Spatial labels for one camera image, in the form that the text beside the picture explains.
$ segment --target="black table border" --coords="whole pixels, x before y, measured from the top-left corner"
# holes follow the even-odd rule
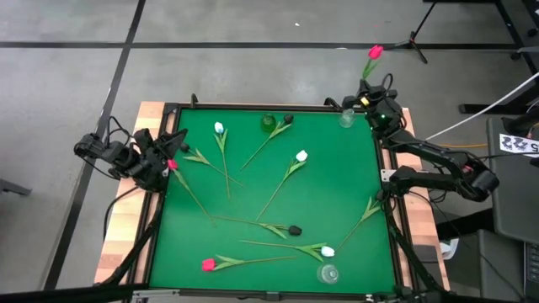
[[[165,132],[168,119],[170,119],[171,113],[173,113],[173,131],[176,131],[179,127],[179,117],[181,115],[182,109],[240,109],[240,110],[263,110],[263,111],[283,111],[283,112],[317,112],[317,113],[338,113],[339,111],[329,105],[280,105],[280,104],[176,104],[176,103],[166,103],[163,109],[163,117],[161,120],[161,125],[159,127],[159,134]],[[357,109],[356,112],[363,113],[362,109]],[[383,169],[384,161],[382,154],[382,146],[379,141],[374,140],[373,144],[375,146],[376,160],[378,167]],[[393,152],[389,152],[390,157],[395,157]],[[157,201],[157,209],[163,209],[164,205],[164,194],[159,194]],[[144,204],[150,204],[151,199],[147,199],[145,196]],[[149,205],[143,205],[143,209],[147,209]],[[406,208],[403,200],[398,204],[399,207],[399,217],[403,225],[403,234],[408,240],[409,244],[411,242],[411,234],[408,225],[408,217],[406,216]],[[141,216],[140,221],[147,221],[148,212],[144,212]],[[386,218],[387,224],[387,237],[389,240],[389,247],[391,250],[392,256],[392,266],[393,266],[393,278],[395,285],[397,287],[403,286],[403,270],[401,268],[401,260],[398,253],[398,244],[395,239],[391,236],[389,232],[389,222]],[[157,229],[155,234],[150,239],[150,244],[148,247],[148,254],[146,259],[146,266],[144,268],[143,281],[142,283],[149,284],[150,273],[152,272],[153,259],[155,257],[155,249],[157,245],[157,238],[159,234],[159,228],[161,226],[161,217],[159,217],[159,222],[157,224]],[[136,270],[136,265],[131,268],[131,272]],[[418,278],[412,271],[410,271],[410,279],[412,280],[412,286],[415,289],[418,289]],[[134,283],[134,279],[128,280],[127,283]],[[304,299],[304,300],[365,300],[366,294],[340,294],[340,293],[307,293],[307,292],[266,292],[266,291],[254,291],[254,290],[206,290],[206,289],[179,289],[181,295],[190,295],[190,296],[215,296],[215,297],[232,297],[232,298],[258,298],[263,300],[272,300],[279,298],[279,300],[284,299]]]

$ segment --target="green glass bottle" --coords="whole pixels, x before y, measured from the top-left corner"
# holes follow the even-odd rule
[[[260,124],[262,126],[262,130],[268,133],[272,132],[275,127],[277,127],[277,121],[272,114],[264,114]]]

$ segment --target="metal bracket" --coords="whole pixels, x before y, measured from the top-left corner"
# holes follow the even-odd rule
[[[268,291],[266,292],[266,300],[270,302],[277,302],[280,300],[279,292],[277,291]]]
[[[179,296],[179,292],[180,290],[137,290],[133,291],[133,299]]]
[[[381,169],[380,178],[382,182],[389,182],[389,178],[395,173],[395,169]]]

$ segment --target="small glass jar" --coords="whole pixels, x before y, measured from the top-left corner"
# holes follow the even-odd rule
[[[339,281],[339,271],[333,264],[321,265],[318,268],[318,280],[325,284],[335,284]]]
[[[339,124],[344,128],[350,128],[355,121],[354,109],[345,109],[339,117]]]
[[[260,125],[262,126],[263,131],[270,133],[277,127],[277,121],[272,114],[264,114],[260,121]]]

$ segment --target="green mat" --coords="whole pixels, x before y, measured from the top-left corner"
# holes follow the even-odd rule
[[[327,242],[336,248],[363,215],[368,199],[380,188],[375,147],[366,121],[357,115],[345,129],[338,114],[293,113],[293,125],[272,139],[240,172],[240,167],[267,138],[260,128],[263,112],[182,109],[179,128],[185,140],[216,167],[223,169],[214,124],[228,129],[226,155],[231,177],[227,199],[225,178],[202,163],[175,156],[179,170],[199,201],[212,215],[254,221],[295,155],[305,150],[307,164],[293,173],[275,196],[260,222],[296,225],[299,237],[281,239],[258,226],[215,219],[212,226],[176,177],[171,174],[157,239],[150,286],[209,290],[267,290],[368,294],[392,291],[395,284],[384,215],[379,211],[324,263],[294,249],[265,247],[239,240],[309,245]],[[273,112],[277,120],[284,114]],[[202,260],[216,254],[236,259],[296,256],[296,259],[253,263],[203,272]],[[318,280],[321,265],[339,271],[336,284]]]

